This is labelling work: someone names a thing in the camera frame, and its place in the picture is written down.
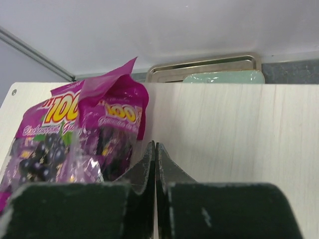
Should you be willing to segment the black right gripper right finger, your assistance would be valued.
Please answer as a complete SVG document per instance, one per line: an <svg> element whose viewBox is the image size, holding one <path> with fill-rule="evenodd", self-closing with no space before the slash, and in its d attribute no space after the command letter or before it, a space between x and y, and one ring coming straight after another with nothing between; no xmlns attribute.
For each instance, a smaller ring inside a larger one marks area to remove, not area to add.
<svg viewBox="0 0 319 239"><path fill-rule="evenodd" d="M199 183L156 144L161 239L300 239L285 194L270 183Z"/></svg>

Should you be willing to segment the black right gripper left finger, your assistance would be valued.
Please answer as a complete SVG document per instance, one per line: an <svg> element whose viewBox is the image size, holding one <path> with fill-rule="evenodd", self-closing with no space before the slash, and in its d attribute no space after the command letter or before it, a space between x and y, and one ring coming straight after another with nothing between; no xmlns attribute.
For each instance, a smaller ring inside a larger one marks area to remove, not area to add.
<svg viewBox="0 0 319 239"><path fill-rule="evenodd" d="M155 143L114 182L30 183L10 197L0 219L3 239L151 239Z"/></svg>

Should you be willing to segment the purple candy bag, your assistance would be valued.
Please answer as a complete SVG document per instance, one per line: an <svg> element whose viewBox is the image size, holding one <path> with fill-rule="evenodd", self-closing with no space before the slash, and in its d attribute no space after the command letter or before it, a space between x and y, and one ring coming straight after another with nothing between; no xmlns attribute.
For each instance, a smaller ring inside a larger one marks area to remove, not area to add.
<svg viewBox="0 0 319 239"><path fill-rule="evenodd" d="M128 170L149 103L131 76L134 64L55 88L24 113L0 183L1 209L27 183L98 183Z"/></svg>

